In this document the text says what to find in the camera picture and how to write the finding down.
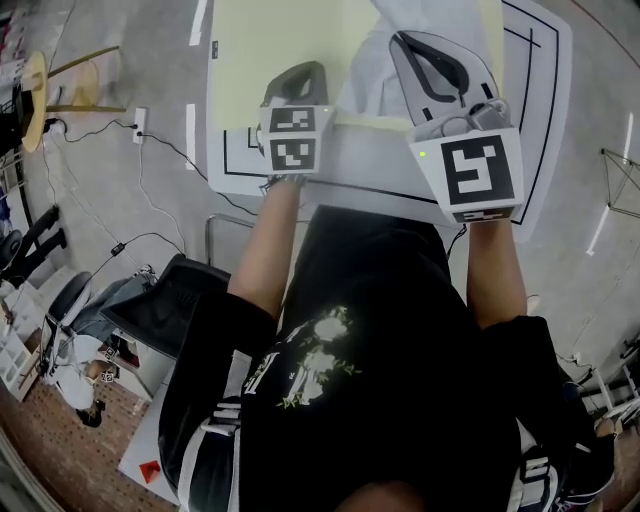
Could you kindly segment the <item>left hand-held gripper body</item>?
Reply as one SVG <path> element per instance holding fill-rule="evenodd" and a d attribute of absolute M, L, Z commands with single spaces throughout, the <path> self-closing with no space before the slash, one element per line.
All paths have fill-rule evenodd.
<path fill-rule="evenodd" d="M 260 108 L 259 145 L 269 175 L 317 174 L 335 119 L 328 105 Z"/>

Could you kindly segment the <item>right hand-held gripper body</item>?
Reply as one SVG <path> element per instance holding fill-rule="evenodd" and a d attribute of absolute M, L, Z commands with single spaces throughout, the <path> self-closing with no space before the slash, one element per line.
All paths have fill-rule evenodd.
<path fill-rule="evenodd" d="M 459 224 L 511 219 L 524 203 L 519 130 L 492 99 L 414 127 L 407 143 L 443 215 Z"/>

